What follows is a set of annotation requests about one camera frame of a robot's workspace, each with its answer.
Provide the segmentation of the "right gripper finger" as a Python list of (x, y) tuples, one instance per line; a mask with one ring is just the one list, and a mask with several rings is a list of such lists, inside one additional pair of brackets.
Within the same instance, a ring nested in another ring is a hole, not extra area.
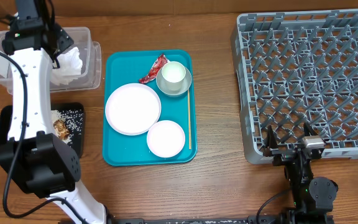
[(310, 139), (310, 138), (317, 138), (318, 134), (317, 132), (312, 128), (309, 122), (305, 122), (303, 124), (303, 130), (304, 130), (304, 137), (303, 139)]
[(267, 128), (267, 137), (265, 139), (265, 147), (267, 149), (278, 149), (278, 144), (277, 144), (275, 134), (274, 134), (274, 131), (273, 131), (271, 125), (269, 125)]

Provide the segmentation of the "brown food scrap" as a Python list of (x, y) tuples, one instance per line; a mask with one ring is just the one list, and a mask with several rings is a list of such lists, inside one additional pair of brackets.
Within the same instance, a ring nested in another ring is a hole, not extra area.
[(69, 135), (70, 135), (70, 131), (68, 130), (68, 128), (66, 127), (64, 121), (58, 119), (53, 123), (53, 127), (55, 128), (55, 132), (57, 134), (57, 136), (61, 139), (61, 140), (66, 140)]

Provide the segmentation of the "red snack wrapper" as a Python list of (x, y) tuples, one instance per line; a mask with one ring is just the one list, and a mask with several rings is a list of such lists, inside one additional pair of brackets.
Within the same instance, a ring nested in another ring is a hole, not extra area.
[(151, 82), (152, 80), (156, 79), (159, 70), (169, 62), (169, 59), (166, 58), (165, 54), (161, 54), (156, 61), (153, 63), (151, 69), (149, 70), (148, 74), (143, 78), (139, 79), (139, 83), (146, 84)]

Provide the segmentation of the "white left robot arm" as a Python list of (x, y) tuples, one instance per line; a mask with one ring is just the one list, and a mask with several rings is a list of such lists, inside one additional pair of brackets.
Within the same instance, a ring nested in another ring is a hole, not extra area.
[(11, 124), (0, 142), (6, 184), (15, 183), (44, 205), (55, 203), (75, 223), (112, 223), (108, 209), (82, 183), (77, 153), (52, 124), (50, 76), (73, 40), (56, 23), (51, 1), (17, 1), (16, 9), (0, 51), (13, 78)]

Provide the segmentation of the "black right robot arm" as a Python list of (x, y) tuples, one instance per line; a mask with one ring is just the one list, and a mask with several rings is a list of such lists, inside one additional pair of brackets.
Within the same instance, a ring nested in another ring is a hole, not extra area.
[[(309, 123), (303, 125), (305, 136), (301, 144), (294, 149), (280, 150), (271, 126), (265, 139), (265, 157), (273, 157), (274, 166), (284, 166), (285, 177), (290, 188), (264, 202), (256, 214), (256, 222), (269, 223), (333, 223), (328, 213), (333, 210), (338, 185), (325, 177), (315, 177), (311, 170), (311, 161), (322, 157), (325, 141), (313, 130)], [(293, 208), (286, 208), (272, 218), (261, 218), (260, 213), (271, 201), (286, 193), (293, 196)]]

